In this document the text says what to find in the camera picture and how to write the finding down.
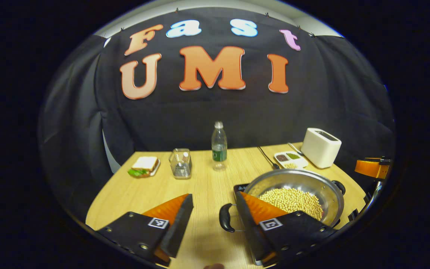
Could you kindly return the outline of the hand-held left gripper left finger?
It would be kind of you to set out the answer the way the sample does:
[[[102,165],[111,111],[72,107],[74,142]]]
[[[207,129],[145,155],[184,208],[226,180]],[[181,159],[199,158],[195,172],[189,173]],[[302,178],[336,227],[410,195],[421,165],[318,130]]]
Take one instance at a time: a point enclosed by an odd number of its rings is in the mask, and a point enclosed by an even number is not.
[[[97,232],[131,255],[167,267],[177,257],[192,209],[192,194],[184,194],[145,213],[128,211]]]

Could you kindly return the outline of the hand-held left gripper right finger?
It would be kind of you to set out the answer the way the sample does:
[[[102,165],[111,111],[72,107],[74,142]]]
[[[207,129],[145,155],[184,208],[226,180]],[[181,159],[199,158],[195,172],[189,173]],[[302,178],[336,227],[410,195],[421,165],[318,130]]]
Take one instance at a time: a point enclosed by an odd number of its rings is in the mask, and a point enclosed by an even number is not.
[[[246,196],[237,191],[236,205],[254,260],[263,266],[287,265],[319,249],[337,232],[303,211],[256,223],[244,199]]]

